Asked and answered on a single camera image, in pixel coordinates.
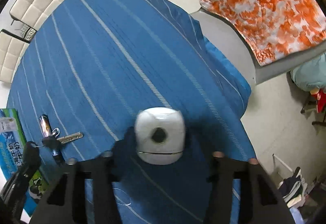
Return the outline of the keys with flashlight keychain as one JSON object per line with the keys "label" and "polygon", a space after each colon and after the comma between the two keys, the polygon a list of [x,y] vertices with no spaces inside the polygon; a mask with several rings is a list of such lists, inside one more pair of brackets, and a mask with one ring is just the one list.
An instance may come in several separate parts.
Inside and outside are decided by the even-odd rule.
{"label": "keys with flashlight keychain", "polygon": [[68,136],[60,137],[59,128],[51,128],[49,118],[43,114],[39,117],[39,124],[43,138],[41,140],[44,147],[48,148],[57,165],[65,163],[65,159],[62,154],[62,147],[72,141],[83,138],[83,133],[77,132]]}

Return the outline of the teal cushion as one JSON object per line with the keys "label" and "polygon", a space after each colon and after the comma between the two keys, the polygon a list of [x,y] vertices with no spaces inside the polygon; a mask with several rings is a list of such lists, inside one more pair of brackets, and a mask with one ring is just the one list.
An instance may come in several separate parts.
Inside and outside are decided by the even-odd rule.
{"label": "teal cushion", "polygon": [[303,91],[321,89],[325,92],[325,53],[290,71],[292,81]]}

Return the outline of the blue striped tablecloth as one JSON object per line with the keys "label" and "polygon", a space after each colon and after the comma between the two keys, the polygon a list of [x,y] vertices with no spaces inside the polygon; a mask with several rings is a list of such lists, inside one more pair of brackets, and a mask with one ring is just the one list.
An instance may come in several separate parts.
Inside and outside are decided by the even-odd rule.
{"label": "blue striped tablecloth", "polygon": [[[41,140],[42,114],[62,134],[82,132],[66,158],[90,160],[116,147],[124,223],[202,223],[211,153],[255,156],[241,123],[250,94],[199,22],[168,0],[65,0],[26,50],[7,106],[29,141]],[[167,166],[136,153],[131,129],[152,107],[178,110],[186,123],[184,153]]]}

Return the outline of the white padded chair left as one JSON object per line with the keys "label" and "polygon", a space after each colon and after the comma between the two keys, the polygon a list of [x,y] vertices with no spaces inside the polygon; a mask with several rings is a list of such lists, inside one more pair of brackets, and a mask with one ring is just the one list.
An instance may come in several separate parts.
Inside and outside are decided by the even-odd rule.
{"label": "white padded chair left", "polygon": [[30,41],[18,37],[11,32],[2,29],[0,35],[0,65],[1,81],[12,83],[14,75],[20,65],[20,60],[27,50]]}

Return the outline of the blue cardboard milk box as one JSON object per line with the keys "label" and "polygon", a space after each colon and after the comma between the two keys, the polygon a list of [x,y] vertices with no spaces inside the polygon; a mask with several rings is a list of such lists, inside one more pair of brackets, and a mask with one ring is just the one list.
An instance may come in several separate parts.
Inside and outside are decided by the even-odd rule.
{"label": "blue cardboard milk box", "polygon": [[[27,143],[18,112],[14,108],[1,109],[1,170],[9,179],[23,164],[23,149]],[[24,210],[31,216],[48,183],[39,170],[29,181]]]}

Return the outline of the orange white floral cloth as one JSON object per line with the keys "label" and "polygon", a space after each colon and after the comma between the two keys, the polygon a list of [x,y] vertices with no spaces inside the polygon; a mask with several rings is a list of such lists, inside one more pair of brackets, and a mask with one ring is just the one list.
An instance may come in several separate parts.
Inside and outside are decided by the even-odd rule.
{"label": "orange white floral cloth", "polygon": [[206,11],[228,20],[259,65],[325,41],[325,14],[316,0],[199,0]]}

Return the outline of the grey sofa seat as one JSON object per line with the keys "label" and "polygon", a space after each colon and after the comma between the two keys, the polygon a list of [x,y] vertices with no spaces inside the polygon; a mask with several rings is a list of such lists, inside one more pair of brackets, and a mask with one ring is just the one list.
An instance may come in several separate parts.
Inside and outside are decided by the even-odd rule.
{"label": "grey sofa seat", "polygon": [[191,14],[200,23],[202,33],[214,44],[247,80],[250,87],[282,75],[304,62],[325,53],[325,42],[316,47],[291,54],[267,66],[260,66],[249,45],[234,26],[203,8]]}

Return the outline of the white rounded speaker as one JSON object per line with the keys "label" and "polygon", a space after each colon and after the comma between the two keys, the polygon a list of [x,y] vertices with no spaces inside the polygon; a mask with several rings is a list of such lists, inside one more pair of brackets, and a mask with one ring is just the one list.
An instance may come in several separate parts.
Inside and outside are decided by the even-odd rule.
{"label": "white rounded speaker", "polygon": [[137,155],[148,164],[165,166],[182,157],[186,128],[180,111],[155,107],[139,112],[135,121]]}

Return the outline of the pile of clothes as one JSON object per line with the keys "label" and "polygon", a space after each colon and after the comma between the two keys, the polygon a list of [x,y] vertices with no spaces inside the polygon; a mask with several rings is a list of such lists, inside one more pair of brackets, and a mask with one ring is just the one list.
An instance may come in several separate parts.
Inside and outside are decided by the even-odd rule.
{"label": "pile of clothes", "polygon": [[277,185],[277,189],[289,209],[301,208],[316,185],[318,178],[308,184],[302,175],[300,167],[296,167],[295,170],[287,169],[290,172],[290,177],[281,180]]}

